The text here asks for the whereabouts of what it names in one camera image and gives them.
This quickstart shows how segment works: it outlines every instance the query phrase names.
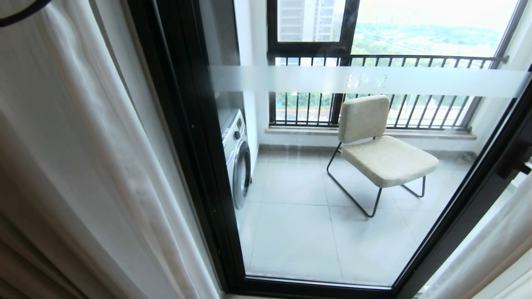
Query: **gray tiled floor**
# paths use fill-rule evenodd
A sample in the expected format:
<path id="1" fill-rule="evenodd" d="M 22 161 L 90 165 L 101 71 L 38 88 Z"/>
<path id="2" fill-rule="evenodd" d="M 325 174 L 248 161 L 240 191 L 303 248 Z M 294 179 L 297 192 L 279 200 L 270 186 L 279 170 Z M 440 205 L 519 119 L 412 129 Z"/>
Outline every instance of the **gray tiled floor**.
<path id="1" fill-rule="evenodd" d="M 367 219 L 326 173 L 332 152 L 263 150 L 239 226 L 248 275 L 391 285 L 471 165 L 440 158 L 418 199 L 383 189 Z M 340 156 L 330 171 L 370 210 L 378 188 Z M 409 183 L 421 189 L 421 180 Z"/>

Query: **glass door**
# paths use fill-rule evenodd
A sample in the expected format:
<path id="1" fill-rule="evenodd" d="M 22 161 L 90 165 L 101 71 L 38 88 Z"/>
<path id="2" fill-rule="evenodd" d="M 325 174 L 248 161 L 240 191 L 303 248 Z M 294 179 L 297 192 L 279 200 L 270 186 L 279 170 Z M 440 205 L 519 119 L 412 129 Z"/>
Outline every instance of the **glass door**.
<path id="1" fill-rule="evenodd" d="M 465 238 L 532 62 L 526 1 L 469 2 L 129 1 L 226 292 L 412 298 Z"/>

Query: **beige upholstered chair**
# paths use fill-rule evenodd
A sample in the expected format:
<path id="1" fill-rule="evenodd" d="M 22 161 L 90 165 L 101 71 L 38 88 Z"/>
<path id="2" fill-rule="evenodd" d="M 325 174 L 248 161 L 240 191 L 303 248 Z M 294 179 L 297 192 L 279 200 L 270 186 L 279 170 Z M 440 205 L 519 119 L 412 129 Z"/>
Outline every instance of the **beige upholstered chair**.
<path id="1" fill-rule="evenodd" d="M 342 104 L 338 139 L 340 143 L 327 165 L 327 173 L 353 202 L 370 218 L 375 216 L 383 188 L 401 185 L 416 197 L 425 195 L 426 175 L 438 166 L 438 159 L 416 147 L 390 136 L 383 136 L 386 130 L 390 100 L 387 96 L 367 96 L 349 99 Z M 357 140 L 373 137 L 373 140 L 353 145 Z M 372 214 L 347 192 L 329 172 L 329 166 L 337 152 L 355 166 L 372 183 L 379 187 Z M 404 183 L 423 177 L 421 195 L 404 186 Z"/>

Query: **balcony railing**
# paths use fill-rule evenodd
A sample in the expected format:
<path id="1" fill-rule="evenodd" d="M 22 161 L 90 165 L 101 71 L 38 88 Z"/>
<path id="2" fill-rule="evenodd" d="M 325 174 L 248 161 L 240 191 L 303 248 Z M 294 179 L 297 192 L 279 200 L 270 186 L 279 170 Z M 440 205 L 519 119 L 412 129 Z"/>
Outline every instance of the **balcony railing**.
<path id="1" fill-rule="evenodd" d="M 271 65 L 359 67 L 493 68 L 504 57 L 437 55 L 345 55 L 340 57 L 270 57 Z M 338 127 L 342 102 L 370 94 L 270 93 L 270 125 Z M 392 94 L 389 129 L 468 130 L 479 97 Z"/>

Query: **black door frame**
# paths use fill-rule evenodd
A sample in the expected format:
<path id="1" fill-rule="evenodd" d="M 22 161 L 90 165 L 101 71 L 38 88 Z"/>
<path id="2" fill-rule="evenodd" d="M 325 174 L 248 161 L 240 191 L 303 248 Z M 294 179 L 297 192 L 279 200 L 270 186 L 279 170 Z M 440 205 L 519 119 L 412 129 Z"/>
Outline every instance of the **black door frame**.
<path id="1" fill-rule="evenodd" d="M 512 101 L 486 145 L 454 194 L 440 225 L 431 230 L 393 289 L 246 277 L 225 168 L 218 115 L 208 72 L 197 0 L 128 0 L 179 162 L 190 189 L 219 283 L 226 293 L 289 298 L 412 298 L 454 251 L 509 184 L 497 166 L 530 120 L 531 103 Z M 521 98 L 532 98 L 529 83 Z"/>

